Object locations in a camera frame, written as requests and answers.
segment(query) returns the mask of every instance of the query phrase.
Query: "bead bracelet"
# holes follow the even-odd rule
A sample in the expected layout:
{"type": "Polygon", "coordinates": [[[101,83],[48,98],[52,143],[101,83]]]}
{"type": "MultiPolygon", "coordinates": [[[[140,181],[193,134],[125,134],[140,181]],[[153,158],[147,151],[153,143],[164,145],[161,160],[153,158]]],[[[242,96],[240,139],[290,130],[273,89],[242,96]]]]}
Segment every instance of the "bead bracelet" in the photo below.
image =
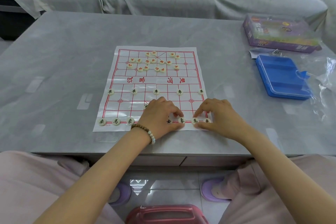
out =
{"type": "Polygon", "coordinates": [[[152,144],[155,144],[155,137],[153,136],[152,132],[148,128],[146,128],[146,127],[144,127],[143,125],[140,125],[140,124],[133,124],[131,126],[131,129],[135,128],[135,127],[145,130],[148,133],[148,135],[150,136],[150,138],[152,140],[152,144]]]}

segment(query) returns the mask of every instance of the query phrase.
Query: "purple slipper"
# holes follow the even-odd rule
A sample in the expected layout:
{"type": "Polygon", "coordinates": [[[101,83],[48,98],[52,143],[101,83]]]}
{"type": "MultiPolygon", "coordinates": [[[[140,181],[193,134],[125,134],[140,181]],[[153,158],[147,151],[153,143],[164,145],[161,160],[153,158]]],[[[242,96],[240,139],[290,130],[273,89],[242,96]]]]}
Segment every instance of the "purple slipper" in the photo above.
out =
{"type": "Polygon", "coordinates": [[[109,203],[110,206],[126,204],[129,201],[129,198],[131,197],[132,189],[130,185],[125,184],[123,182],[119,182],[117,184],[117,188],[120,190],[120,197],[117,201],[109,203]]]}
{"type": "Polygon", "coordinates": [[[220,199],[216,198],[215,196],[212,195],[211,190],[212,186],[214,184],[221,183],[224,178],[215,178],[215,179],[209,179],[205,180],[201,184],[201,194],[204,197],[205,200],[211,201],[211,202],[229,202],[231,201],[230,199],[220,199]]]}

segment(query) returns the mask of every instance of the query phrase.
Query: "chinese chess board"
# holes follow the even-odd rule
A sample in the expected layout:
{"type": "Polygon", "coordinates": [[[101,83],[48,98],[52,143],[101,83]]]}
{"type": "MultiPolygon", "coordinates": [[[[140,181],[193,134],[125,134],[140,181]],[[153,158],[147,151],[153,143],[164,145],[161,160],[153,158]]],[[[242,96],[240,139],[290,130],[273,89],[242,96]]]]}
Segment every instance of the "chinese chess board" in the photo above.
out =
{"type": "MultiPolygon", "coordinates": [[[[146,105],[162,96],[183,112],[182,130],[198,130],[191,120],[207,95],[196,48],[117,46],[93,131],[129,131],[130,117],[137,123],[146,105]],[[154,63],[145,63],[153,59],[154,63]]],[[[206,118],[203,112],[198,120],[206,118]]],[[[167,123],[177,122],[172,114],[167,117],[167,123]]]]}

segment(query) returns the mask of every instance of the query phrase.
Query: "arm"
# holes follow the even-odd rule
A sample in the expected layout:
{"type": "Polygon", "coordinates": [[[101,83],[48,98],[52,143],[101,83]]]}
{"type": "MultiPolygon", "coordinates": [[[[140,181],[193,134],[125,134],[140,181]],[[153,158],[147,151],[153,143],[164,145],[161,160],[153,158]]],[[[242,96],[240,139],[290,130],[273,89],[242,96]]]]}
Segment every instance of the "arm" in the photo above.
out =
{"type": "Polygon", "coordinates": [[[195,112],[214,113],[213,123],[199,128],[233,139],[253,155],[296,223],[331,224],[336,219],[336,201],[287,158],[268,138],[248,125],[227,100],[206,99],[195,112]]]}
{"type": "MultiPolygon", "coordinates": [[[[183,116],[171,101],[161,97],[148,104],[138,123],[150,129],[158,139],[184,126],[182,123],[167,124],[166,120],[170,113],[183,116]]],[[[133,128],[59,197],[34,224],[95,223],[127,168],[150,142],[151,138],[147,132],[133,128]]]]}

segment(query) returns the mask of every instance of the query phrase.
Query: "pink plastic container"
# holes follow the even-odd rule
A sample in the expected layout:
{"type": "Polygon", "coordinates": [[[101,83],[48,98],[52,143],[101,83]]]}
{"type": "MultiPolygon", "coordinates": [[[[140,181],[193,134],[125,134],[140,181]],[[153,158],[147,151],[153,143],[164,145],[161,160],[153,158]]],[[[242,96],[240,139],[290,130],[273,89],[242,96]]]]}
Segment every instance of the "pink plastic container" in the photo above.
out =
{"type": "Polygon", "coordinates": [[[134,208],[125,224],[209,224],[195,205],[159,205],[134,208]]]}

